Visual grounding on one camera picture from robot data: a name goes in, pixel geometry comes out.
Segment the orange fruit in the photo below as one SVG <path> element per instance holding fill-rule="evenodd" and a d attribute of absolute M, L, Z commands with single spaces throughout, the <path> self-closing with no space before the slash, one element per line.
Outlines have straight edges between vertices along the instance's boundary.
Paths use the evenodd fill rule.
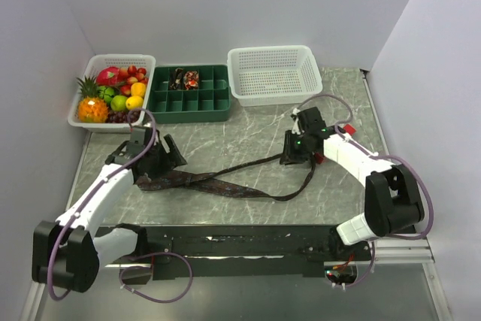
<path fill-rule="evenodd" d="M 133 83 L 130 88 L 131 96 L 144 98 L 147 92 L 147 85 L 145 83 Z"/>

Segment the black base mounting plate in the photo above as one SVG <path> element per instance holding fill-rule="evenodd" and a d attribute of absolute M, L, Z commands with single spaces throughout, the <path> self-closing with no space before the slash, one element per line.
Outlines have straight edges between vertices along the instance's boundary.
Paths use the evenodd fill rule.
<path fill-rule="evenodd" d="M 153 267 L 154 280 L 177 277 L 301 275 L 371 259 L 367 242 L 344 246 L 333 226 L 147 226 L 148 244 L 121 263 Z"/>

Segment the white perforated empty basket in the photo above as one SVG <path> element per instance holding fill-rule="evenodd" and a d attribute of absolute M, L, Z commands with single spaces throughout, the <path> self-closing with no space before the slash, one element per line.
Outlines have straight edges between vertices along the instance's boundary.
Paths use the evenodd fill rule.
<path fill-rule="evenodd" d="M 304 45 L 235 48 L 227 55 L 231 94 L 242 107 L 300 104 L 322 91 L 322 77 Z"/>

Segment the green apple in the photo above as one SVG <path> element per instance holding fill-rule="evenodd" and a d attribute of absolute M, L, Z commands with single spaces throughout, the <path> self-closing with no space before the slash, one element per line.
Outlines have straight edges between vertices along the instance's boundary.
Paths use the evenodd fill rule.
<path fill-rule="evenodd" d="M 115 112 L 123 112 L 127 110 L 126 107 L 126 102 L 127 102 L 127 97 L 124 95 L 116 95 L 112 98 L 110 101 L 110 108 L 112 111 Z"/>

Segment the dark rolled tie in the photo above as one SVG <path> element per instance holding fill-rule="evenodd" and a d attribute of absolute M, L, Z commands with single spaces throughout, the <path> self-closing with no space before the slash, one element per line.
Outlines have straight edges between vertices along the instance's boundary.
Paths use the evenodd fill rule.
<path fill-rule="evenodd" d="M 183 68 L 175 68 L 169 75 L 168 89 L 183 90 L 183 78 L 185 71 Z"/>

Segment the orange pineapple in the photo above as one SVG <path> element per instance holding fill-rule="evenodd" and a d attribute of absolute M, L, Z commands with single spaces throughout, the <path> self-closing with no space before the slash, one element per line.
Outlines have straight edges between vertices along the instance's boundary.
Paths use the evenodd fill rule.
<path fill-rule="evenodd" d="M 109 115 L 107 103 L 100 98 L 95 77 L 77 78 L 81 100 L 77 116 L 82 123 L 105 123 Z"/>

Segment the pink dragon fruit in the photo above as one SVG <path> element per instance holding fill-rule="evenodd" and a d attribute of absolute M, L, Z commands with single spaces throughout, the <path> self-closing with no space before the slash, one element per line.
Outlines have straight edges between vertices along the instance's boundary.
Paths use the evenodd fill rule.
<path fill-rule="evenodd" d="M 108 67 L 101 70 L 96 76 L 96 83 L 99 86 L 116 86 L 120 83 L 118 67 Z"/>

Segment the red patterned rolled tie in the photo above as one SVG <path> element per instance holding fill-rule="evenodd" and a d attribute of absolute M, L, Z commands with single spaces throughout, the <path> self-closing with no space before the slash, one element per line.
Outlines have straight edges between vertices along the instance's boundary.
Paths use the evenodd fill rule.
<path fill-rule="evenodd" d="M 183 88 L 185 90 L 197 90 L 199 88 L 198 71 L 186 71 L 183 75 Z"/>

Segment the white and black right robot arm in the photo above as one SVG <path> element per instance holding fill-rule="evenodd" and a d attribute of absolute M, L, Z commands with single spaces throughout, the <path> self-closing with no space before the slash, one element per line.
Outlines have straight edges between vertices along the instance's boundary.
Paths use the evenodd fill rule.
<path fill-rule="evenodd" d="M 327 126 L 318 108 L 292 112 L 294 126 L 285 132 L 280 164 L 301 164 L 316 154 L 336 162 L 365 189 L 364 210 L 330 231 L 329 253 L 346 259 L 360 243 L 391 237 L 419 240 L 400 232 L 424 219 L 413 172 L 357 144 L 339 126 Z"/>

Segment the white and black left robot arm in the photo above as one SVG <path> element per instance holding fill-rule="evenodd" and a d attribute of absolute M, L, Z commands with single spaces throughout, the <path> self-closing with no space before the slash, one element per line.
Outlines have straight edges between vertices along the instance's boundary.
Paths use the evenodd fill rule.
<path fill-rule="evenodd" d="M 106 213 L 141 177 L 159 177 L 186 160 L 170 135 L 135 126 L 130 138 L 105 160 L 92 185 L 53 222 L 42 221 L 34 230 L 32 279 L 46 285 L 50 297 L 61 301 L 65 293 L 85 292 L 100 268 L 127 257 L 144 260 L 149 253 L 147 231 L 139 225 L 119 224 L 106 235 L 97 231 Z"/>

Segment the white fruit basket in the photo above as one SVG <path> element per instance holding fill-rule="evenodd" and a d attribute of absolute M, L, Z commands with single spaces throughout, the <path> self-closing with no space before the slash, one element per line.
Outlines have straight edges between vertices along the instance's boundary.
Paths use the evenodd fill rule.
<path fill-rule="evenodd" d="M 84 71 L 84 76 L 97 77 L 100 71 L 110 66 L 126 67 L 129 65 L 140 66 L 147 70 L 149 83 L 147 84 L 147 94 L 144 99 L 143 108 L 147 107 L 148 95 L 153 84 L 153 74 L 156 67 L 156 59 L 151 55 L 143 54 L 101 54 L 93 56 Z M 83 128 L 96 133 L 129 133 L 128 123 L 83 123 L 77 116 L 80 94 L 77 93 L 72 101 L 71 109 L 68 113 L 68 123 L 77 128 Z"/>

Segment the brown floral necktie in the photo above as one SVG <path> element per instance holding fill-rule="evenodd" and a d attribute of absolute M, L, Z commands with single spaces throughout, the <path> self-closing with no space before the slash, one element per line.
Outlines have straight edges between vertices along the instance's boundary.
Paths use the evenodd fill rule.
<path fill-rule="evenodd" d="M 172 170 L 166 174 L 155 179 L 150 179 L 147 175 L 139 177 L 135 181 L 135 185 L 139 189 L 145 192 L 161 191 L 166 189 L 190 189 L 198 192 L 210 193 L 213 195 L 225 196 L 228 198 L 271 198 L 275 201 L 289 201 L 298 196 L 312 180 L 316 170 L 316 157 L 310 156 L 310 171 L 305 177 L 300 188 L 287 195 L 269 195 L 258 189 L 254 189 L 248 186 L 241 186 L 235 183 L 229 183 L 224 180 L 219 180 L 216 177 L 234 171 L 239 171 L 242 168 L 247 168 L 254 165 L 262 165 L 281 158 L 281 154 L 278 153 L 274 156 L 269 156 L 264 159 L 258 159 L 256 161 L 245 162 L 235 167 L 223 169 L 219 172 L 210 172 L 202 174 L 193 174 L 185 171 Z"/>

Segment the red rectangular box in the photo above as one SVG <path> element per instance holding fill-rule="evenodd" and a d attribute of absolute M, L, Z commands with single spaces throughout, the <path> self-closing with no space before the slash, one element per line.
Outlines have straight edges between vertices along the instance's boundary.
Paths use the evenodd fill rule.
<path fill-rule="evenodd" d="M 353 136 L 356 133 L 355 128 L 353 128 L 350 124 L 339 126 L 339 131 L 342 135 L 348 134 L 349 136 Z M 318 165 L 322 164 L 326 160 L 323 151 L 315 152 L 313 155 Z"/>

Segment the yellow lemon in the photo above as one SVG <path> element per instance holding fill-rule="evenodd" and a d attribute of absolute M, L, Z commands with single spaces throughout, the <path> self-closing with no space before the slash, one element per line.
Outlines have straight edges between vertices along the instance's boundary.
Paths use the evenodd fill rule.
<path fill-rule="evenodd" d="M 139 95 L 133 95 L 126 99 L 126 109 L 128 111 L 135 108 L 141 108 L 143 106 L 144 99 Z"/>

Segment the green compartment organizer tray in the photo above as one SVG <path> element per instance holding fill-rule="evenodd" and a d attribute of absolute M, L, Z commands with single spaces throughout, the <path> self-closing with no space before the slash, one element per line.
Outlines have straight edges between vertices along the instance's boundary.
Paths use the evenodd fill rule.
<path fill-rule="evenodd" d="M 198 71 L 197 90 L 169 90 L 169 75 L 175 68 Z M 161 124 L 224 122 L 231 113 L 231 90 L 226 65 L 159 66 L 147 103 Z"/>

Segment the dark green fruit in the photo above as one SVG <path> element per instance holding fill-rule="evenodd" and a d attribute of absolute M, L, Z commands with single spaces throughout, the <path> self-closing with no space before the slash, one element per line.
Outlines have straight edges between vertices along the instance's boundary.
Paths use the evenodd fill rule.
<path fill-rule="evenodd" d="M 109 105 L 116 95 L 116 91 L 113 87 L 100 86 L 98 88 L 98 97 L 102 99 L 107 105 Z"/>

